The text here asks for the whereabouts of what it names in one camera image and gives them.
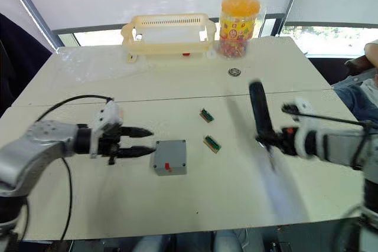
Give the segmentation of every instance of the red object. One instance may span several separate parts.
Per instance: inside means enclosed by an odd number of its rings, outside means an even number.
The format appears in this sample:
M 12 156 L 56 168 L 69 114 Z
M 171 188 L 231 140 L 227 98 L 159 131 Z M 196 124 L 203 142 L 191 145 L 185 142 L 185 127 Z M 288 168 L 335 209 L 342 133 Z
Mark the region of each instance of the red object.
M 172 169 L 171 169 L 171 167 L 170 167 L 170 163 L 169 163 L 169 162 L 166 162 L 166 163 L 165 163 L 165 169 L 166 169 L 167 171 L 169 171 L 169 172 L 172 172 Z

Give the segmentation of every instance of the plastic basket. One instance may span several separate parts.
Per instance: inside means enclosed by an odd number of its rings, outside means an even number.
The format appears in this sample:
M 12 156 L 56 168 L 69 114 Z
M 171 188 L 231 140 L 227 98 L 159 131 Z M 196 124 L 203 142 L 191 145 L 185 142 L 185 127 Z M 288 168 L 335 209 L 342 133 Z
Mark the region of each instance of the plastic basket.
M 123 26 L 123 45 L 132 55 L 206 53 L 215 23 L 206 14 L 141 15 Z

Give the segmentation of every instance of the orange lid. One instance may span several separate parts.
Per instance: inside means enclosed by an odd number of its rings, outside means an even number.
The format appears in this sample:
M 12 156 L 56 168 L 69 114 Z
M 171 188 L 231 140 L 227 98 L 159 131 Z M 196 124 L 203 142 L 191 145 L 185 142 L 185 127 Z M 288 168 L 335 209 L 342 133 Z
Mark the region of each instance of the orange lid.
M 258 0 L 223 0 L 222 11 L 231 17 L 249 17 L 260 11 Z

